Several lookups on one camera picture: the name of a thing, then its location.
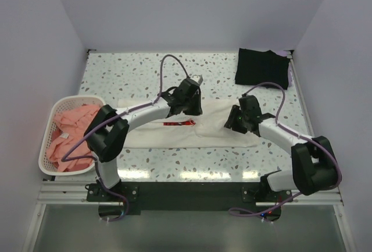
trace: white wall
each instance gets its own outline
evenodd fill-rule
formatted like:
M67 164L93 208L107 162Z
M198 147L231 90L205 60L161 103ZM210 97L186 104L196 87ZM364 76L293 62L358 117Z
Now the white wall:
M312 124L331 140L359 251L372 246L372 4L324 0L295 51Z
M293 49L322 0L62 0L99 51Z
M40 188L49 111L77 92L85 50L60 0L0 0L0 13L0 250L13 252Z

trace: folded t-shirt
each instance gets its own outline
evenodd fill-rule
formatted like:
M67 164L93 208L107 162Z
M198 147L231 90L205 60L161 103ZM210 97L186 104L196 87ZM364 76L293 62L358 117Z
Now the folded t-shirt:
M240 48L235 83L257 85L269 81L287 89L289 62L289 58L277 55L271 50L260 52Z

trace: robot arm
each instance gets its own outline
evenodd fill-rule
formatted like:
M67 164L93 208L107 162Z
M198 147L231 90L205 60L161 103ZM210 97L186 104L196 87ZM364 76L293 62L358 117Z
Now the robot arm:
M259 137L268 139L285 150L292 157L292 171L277 171L268 173L260 179L260 195L265 196L271 191L298 189L304 195L311 195L319 190L325 190L337 182L337 172L334 164L325 153L306 140L296 137L288 131L297 131L276 123L275 116L262 114L258 100L253 95L243 95L239 104L231 108L225 127L239 133L252 132ZM333 157L331 144L325 137L310 138L324 147Z
M168 118L181 112L186 115L201 115L202 82L202 76L188 77L178 87L162 92L159 100L153 105L135 106L138 109L134 111L133 107L115 110L109 105L98 111L85 134L109 118L128 111L126 115L109 124L112 126L110 131L103 127L87 139L89 149L98 159L98 170L107 189L113 189L120 184L116 157L123 149L127 133L153 120Z

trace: white cloth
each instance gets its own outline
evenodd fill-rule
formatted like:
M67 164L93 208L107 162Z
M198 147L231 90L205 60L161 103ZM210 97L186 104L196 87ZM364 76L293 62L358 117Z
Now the white cloth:
M146 100L119 100L125 108ZM202 100L203 115L175 115L160 119L132 130L126 137L127 148L196 148L196 147L251 147L257 145L253 133L241 134L224 128L231 107L238 100ZM163 126L163 122L182 122L192 119L195 126Z

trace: cable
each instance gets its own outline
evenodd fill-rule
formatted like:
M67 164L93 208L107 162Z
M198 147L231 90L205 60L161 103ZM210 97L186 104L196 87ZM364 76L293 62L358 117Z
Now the cable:
M305 136L302 136L300 134L297 134L295 133L294 131L288 129L287 127L283 126L279 121L278 121L278 118L279 118L279 113L281 111L281 109L283 108L283 105L284 105L284 102L285 102L285 91L284 89L276 84L276 83L273 83L273 82L262 82L262 83L259 83L255 86L253 86L251 89L249 89L245 94L247 95L249 92L251 92L252 90L256 89L257 87L259 86L262 86L262 85L271 85L271 86L275 86L277 88L279 88L282 92L282 100L281 100L281 103L280 103L280 106L278 108L278 111L276 113L276 116L275 116L275 122L277 124L278 127L280 127L281 129L283 129L284 131L286 131L287 133L295 136L295 137L298 137L299 139L302 139L302 140L306 140L308 142L310 142L311 144L315 145L317 148L319 148L320 150L322 150L332 161L332 163L334 164L335 168L336 168L336 173L337 173L337 182L334 186L331 186L327 189L324 189L324 190L331 190L331 189L334 189L336 187L338 187L338 185L341 183L341 180L342 180L342 173L341 173L341 170L337 164L337 161L336 161L336 158L330 153L328 152L328 150L326 150L323 146L321 146L319 143L317 143L316 141L308 138L308 137L305 137ZM233 215L233 216L239 216L239 217L254 217L254 216L261 216L261 214L265 214L265 213L268 213L269 211L272 211L272 210L275 210L279 207L281 207L283 204L293 200L294 198L298 197L302 195L301 192L298 192L297 194L295 194L294 196L292 197L289 197L287 198L286 200L278 203L277 205L271 207L271 208L268 208L267 210L264 210L264 211L261 211L261 212L252 212L250 210L246 210L245 208L239 208L239 207L233 207L233 208L230 208L228 210L228 212ZM247 212L248 214L240 214L240 213L236 213L234 211L242 211L242 212Z
M84 155L84 156L76 156L76 157L69 157L69 155L71 155L72 152L74 152L74 150L80 145L82 144L83 142L85 142L92 134L94 134L97 130L99 130L100 128L106 126L107 124L109 124L110 122L112 121L115 121L116 119L126 115L126 114L129 114L130 112L133 112L133 111L136 111L138 109L141 109L141 108L146 108L146 107L149 107L151 105L154 105L155 103L158 102L158 100L160 99L160 96L162 94L162 91L163 91L163 65L164 65L164 61L167 57L172 57L173 59L175 59L179 64L180 66L182 67L183 71L185 72L186 74L186 77L188 77L188 73L186 71L186 68L185 66L182 64L182 62L177 58L175 57L174 55L172 54L167 54L163 57L163 59L161 60L160 62L160 84L159 84L159 93L158 95L156 96L155 100L153 102L148 102L146 104L142 104L142 105L138 105L137 107L133 107L131 109L129 109L128 111L124 111L118 115L115 115L114 117L111 117L109 118L108 120L102 122L101 124L99 124L98 126L94 127L91 131L89 131L81 140L79 140L74 146L72 146L72 148L70 150L68 150L67 153L65 153L65 155L62 157L62 162L68 162L68 161L73 161L73 160L77 160L77 159L83 159L83 158L91 158L94 160L94 164L95 164L95 170L96 170L96 173L97 173L97 176L98 176L98 180L100 182L100 184L102 185L102 188L104 189L104 191L106 191L107 193L113 195L113 196L116 196L118 198L121 198L123 199L124 203L126 204L126 210L123 211L121 213L120 216L116 217L116 218L113 218L113 219L108 219L109 222L111 221L118 221L118 220L121 220L123 219L123 217L128 213L128 210L129 210L129 202L128 200L125 198L125 196L122 196L120 194L117 194L115 192L112 192L110 191L108 188L106 188L106 186L104 185L103 181L102 181L102 178L99 174L99 170L98 170L98 160L91 156L91 155Z

